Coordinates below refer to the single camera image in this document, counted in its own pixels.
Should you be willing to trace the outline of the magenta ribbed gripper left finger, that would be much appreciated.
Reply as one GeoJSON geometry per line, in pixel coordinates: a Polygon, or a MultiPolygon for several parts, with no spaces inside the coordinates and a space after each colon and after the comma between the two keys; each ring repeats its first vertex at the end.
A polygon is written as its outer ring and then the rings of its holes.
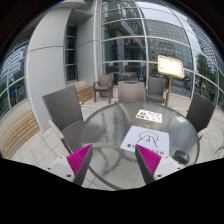
{"type": "Polygon", "coordinates": [[[66,157],[75,175],[74,183],[76,185],[83,184],[92,156],[93,147],[87,145],[66,157]]]}

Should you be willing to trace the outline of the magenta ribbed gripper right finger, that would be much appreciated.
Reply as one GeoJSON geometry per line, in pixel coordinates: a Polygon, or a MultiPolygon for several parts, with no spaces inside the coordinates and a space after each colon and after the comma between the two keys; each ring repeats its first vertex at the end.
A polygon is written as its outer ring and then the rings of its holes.
{"type": "Polygon", "coordinates": [[[154,182],[154,174],[161,161],[161,157],[158,154],[140,145],[135,146],[135,155],[144,182],[146,184],[154,182]]]}

